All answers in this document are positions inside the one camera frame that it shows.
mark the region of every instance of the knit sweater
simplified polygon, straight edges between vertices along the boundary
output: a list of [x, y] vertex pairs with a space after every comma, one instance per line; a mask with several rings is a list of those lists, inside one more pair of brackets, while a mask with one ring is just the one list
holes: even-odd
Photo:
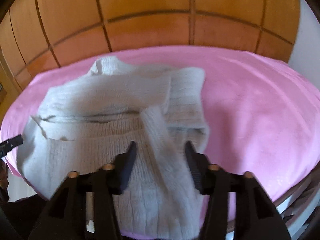
[[19, 172], [49, 199], [69, 171], [94, 172], [133, 140], [138, 151], [128, 188], [114, 196], [120, 229], [161, 239], [197, 237], [202, 197], [184, 145], [191, 140], [202, 152], [207, 144], [203, 82], [199, 68], [101, 58], [86, 75], [49, 89], [25, 127]]

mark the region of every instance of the cabinet door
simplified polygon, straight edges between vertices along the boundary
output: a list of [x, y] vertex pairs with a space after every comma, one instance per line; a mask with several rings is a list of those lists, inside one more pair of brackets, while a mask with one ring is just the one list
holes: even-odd
[[11, 79], [7, 76], [0, 62], [0, 124], [11, 104], [19, 95]]

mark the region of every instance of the metal pin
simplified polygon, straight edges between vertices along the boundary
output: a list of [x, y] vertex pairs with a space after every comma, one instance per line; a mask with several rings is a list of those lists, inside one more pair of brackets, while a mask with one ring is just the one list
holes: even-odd
[[102, 169], [104, 169], [105, 171], [111, 171], [115, 168], [115, 166], [113, 164], [105, 164], [102, 166]]
[[246, 171], [243, 176], [247, 179], [253, 179], [253, 174], [250, 171]]
[[74, 179], [74, 178], [76, 178], [78, 176], [79, 176], [79, 173], [77, 171], [70, 171], [68, 173], [68, 177], [71, 178], [71, 179]]
[[217, 165], [217, 164], [209, 164], [208, 169], [209, 169], [210, 171], [218, 171], [218, 170], [220, 170], [220, 166]]

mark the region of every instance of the black clamp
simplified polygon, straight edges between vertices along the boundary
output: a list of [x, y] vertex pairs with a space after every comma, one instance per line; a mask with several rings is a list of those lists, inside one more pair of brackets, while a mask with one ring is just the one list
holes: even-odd
[[210, 164], [186, 143], [185, 154], [196, 189], [210, 195], [199, 240], [224, 240], [228, 226], [229, 192], [236, 192], [234, 240], [291, 240], [288, 229], [267, 193], [251, 172], [244, 175]]
[[[15, 147], [23, 144], [23, 138], [21, 134], [8, 139], [2, 143], [0, 143], [0, 159], [7, 155], [8, 152], [12, 151]], [[8, 202], [9, 201], [8, 190], [0, 187], [0, 201]]]
[[0, 143], [0, 159], [5, 157], [8, 152], [11, 152], [15, 147], [18, 147], [21, 144], [23, 144], [23, 138], [21, 134]]
[[[121, 240], [112, 195], [128, 186], [137, 155], [135, 142], [112, 164], [94, 173], [71, 171], [44, 207], [29, 240]], [[94, 233], [86, 230], [86, 192], [94, 193]]]

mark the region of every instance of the mattress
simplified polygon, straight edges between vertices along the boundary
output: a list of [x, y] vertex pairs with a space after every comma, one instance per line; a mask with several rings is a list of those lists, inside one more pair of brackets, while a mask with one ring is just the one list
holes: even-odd
[[[204, 154], [226, 171], [252, 171], [273, 201], [319, 162], [320, 92], [286, 63], [250, 52], [193, 46], [152, 47], [105, 56], [110, 55], [134, 65], [203, 68], [202, 101], [211, 129]], [[86, 74], [102, 56], [38, 74], [7, 112], [0, 139], [22, 133], [50, 87]], [[16, 150], [5, 160], [11, 172], [20, 176]], [[200, 224], [206, 205], [204, 201]], [[234, 217], [231, 194], [229, 219]]]

